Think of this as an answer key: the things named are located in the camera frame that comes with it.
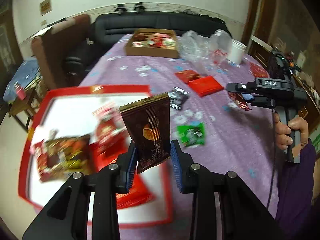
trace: hand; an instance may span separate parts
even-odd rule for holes
[[[286,134],[290,134],[291,129],[300,130],[300,144],[292,149],[294,155],[299,154],[302,148],[308,143],[309,130],[307,121],[298,116],[290,120],[288,125],[285,125],[280,122],[280,117],[277,113],[274,113],[273,117],[276,126],[276,144],[281,150],[287,149],[288,145],[293,143],[292,139]]]

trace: green package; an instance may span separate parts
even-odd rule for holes
[[[201,144],[204,145],[205,133],[204,133],[204,124],[200,123],[196,126],[194,125],[180,125],[177,126],[177,131],[179,137],[185,147]]]

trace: white cup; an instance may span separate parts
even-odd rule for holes
[[[246,49],[246,45],[242,44],[239,41],[232,40],[231,50],[229,55],[227,56],[227,59],[235,64],[240,64]]]

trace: finger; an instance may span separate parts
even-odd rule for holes
[[[289,134],[289,133],[291,133],[291,129],[287,125],[285,125],[281,122],[277,122],[276,123],[276,133]]]
[[[280,122],[280,116],[278,113],[273,113],[273,120],[275,123]]]
[[[294,130],[300,130],[300,141],[302,145],[308,142],[309,129],[306,120],[300,116],[297,116],[288,122],[288,126]]]
[[[293,140],[291,137],[284,134],[276,135],[276,143],[277,145],[292,145]]]
[[[282,144],[277,144],[277,147],[280,149],[280,150],[286,150],[288,148],[287,145],[282,145]]]

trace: gold wrapper edge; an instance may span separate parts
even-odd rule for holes
[[[127,105],[124,105],[124,106],[121,106],[119,107],[119,111],[120,113],[124,113],[128,110],[132,110],[132,109],[135,109],[139,106],[144,106],[144,105],[147,105],[149,103],[153,103],[153,102],[156,102],[156,101],[159,101],[159,100],[162,100],[164,98],[167,98],[169,97],[168,96],[168,93],[162,93],[162,94],[159,94],[159,95],[155,95],[153,97],[148,97],[148,98],[145,98],[145,99],[141,99],[141,100],[138,100],[138,101],[135,101],[133,103],[130,103],[130,104],[127,104]]]
[[[139,173],[142,173],[142,172],[144,172],[144,171],[146,171],[146,170],[148,170],[148,169],[150,169],[151,167],[155,167],[155,166],[158,166],[158,165],[160,165],[161,163],[164,163],[165,161],[167,161],[168,159],[170,159],[171,158],[171,155],[169,155],[167,158],[165,158],[164,160],[162,160],[161,162],[159,162],[159,163],[155,163],[155,164],[153,164],[153,165],[148,165],[148,167],[146,168],[146,169],[142,169],[142,171],[140,171]]]

